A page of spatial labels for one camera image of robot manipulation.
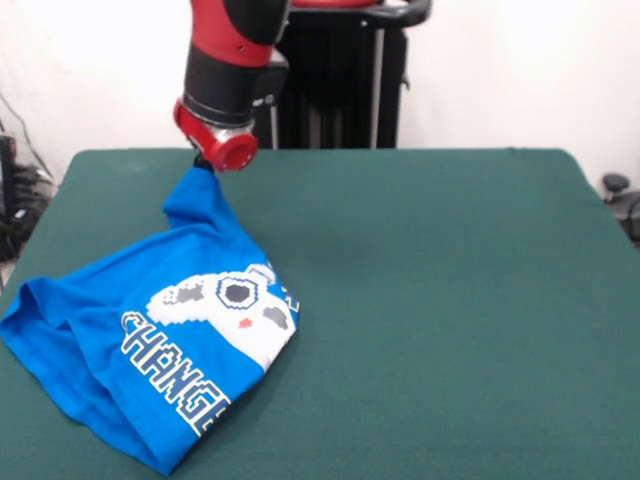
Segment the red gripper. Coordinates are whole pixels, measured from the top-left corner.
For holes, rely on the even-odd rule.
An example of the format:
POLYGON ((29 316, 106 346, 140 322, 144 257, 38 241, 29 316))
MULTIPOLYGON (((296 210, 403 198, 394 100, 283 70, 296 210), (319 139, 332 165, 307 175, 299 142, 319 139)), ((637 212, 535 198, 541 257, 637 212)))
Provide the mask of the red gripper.
POLYGON ((176 101, 174 121, 186 139, 198 150, 193 166, 208 172, 240 171, 256 157, 258 139, 248 127, 219 128, 207 123, 176 101))

